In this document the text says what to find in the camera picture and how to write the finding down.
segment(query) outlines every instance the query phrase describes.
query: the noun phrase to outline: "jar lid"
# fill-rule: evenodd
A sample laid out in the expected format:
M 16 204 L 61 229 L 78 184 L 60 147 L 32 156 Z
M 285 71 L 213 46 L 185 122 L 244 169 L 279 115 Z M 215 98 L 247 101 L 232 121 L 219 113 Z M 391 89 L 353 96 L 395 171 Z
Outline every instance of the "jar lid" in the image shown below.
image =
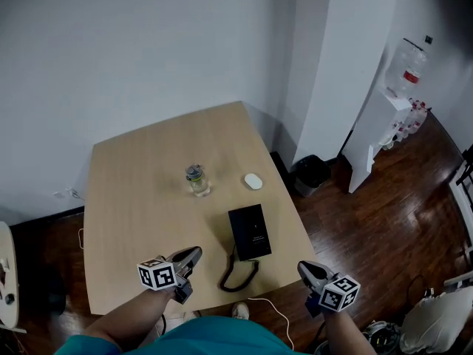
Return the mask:
M 186 169 L 186 178 L 190 181 L 198 181 L 202 177 L 202 166 L 199 164 L 191 164 Z

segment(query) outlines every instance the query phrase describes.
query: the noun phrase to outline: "bottle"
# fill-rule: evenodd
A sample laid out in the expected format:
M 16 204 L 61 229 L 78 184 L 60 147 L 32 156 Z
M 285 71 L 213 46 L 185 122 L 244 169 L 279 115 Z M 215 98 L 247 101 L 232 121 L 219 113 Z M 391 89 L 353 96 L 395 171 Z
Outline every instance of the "bottle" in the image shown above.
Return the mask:
M 403 139 L 407 138 L 407 118 L 402 122 L 401 127 L 398 130 L 398 136 L 401 136 Z
M 210 193 L 210 185 L 201 165 L 191 164 L 186 169 L 186 179 L 197 197 L 203 197 Z
M 394 141 L 389 142 L 387 145 L 382 146 L 381 148 L 385 151 L 392 149 L 394 146 Z
M 417 114 L 418 114 L 418 104 L 419 100 L 416 100 L 415 102 L 412 102 L 412 108 L 409 112 L 409 115 L 407 116 L 408 120 L 409 120 L 409 128 L 407 129 L 407 131 L 409 132 L 409 134 L 413 134 L 413 129 L 414 129 L 414 124 L 415 124 L 415 119 L 417 118 Z
M 415 87 L 427 62 L 427 54 L 408 39 L 403 39 L 392 57 L 385 84 L 395 96 L 403 98 Z
M 409 134 L 412 134 L 412 125 L 415 122 L 415 115 L 416 115 L 416 110 L 417 110 L 417 103 L 412 102 L 411 103 L 412 108 L 409 111 L 409 114 L 407 115 L 406 119 L 403 122 L 403 128 L 404 128 L 404 138 L 407 138 Z
M 412 125 L 411 134 L 416 133 L 427 118 L 426 104 L 422 101 L 421 105 L 415 110 L 415 120 Z
M 393 138 L 394 142 L 401 142 L 404 139 L 404 128 L 401 126 L 398 130 L 398 133 Z

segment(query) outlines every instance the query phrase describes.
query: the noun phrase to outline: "black box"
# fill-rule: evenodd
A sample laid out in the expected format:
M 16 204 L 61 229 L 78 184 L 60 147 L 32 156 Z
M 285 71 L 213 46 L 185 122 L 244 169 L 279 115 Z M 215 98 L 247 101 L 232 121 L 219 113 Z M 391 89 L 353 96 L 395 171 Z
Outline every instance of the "black box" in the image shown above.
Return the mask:
M 262 257 L 271 253 L 260 204 L 230 210 L 228 216 L 240 260 Z

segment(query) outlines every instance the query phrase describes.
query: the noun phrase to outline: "sneaker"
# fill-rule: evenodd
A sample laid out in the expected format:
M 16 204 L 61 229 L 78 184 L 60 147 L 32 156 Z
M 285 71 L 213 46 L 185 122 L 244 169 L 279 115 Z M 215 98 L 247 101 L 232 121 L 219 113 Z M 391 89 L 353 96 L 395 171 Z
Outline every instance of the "sneaker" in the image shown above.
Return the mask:
M 231 317 L 238 320 L 248 320 L 250 318 L 250 309 L 244 302 L 237 302 L 231 309 Z

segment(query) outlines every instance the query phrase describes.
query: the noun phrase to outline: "red label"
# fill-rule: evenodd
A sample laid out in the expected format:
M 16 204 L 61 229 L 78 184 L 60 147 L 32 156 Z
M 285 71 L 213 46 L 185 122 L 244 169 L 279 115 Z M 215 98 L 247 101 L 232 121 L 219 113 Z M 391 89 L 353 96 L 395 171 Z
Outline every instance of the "red label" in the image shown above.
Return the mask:
M 419 81 L 419 78 L 417 76 L 414 76 L 409 71 L 406 71 L 404 73 L 404 78 L 407 79 L 408 81 L 410 81 L 413 84 L 417 84 L 417 82 Z

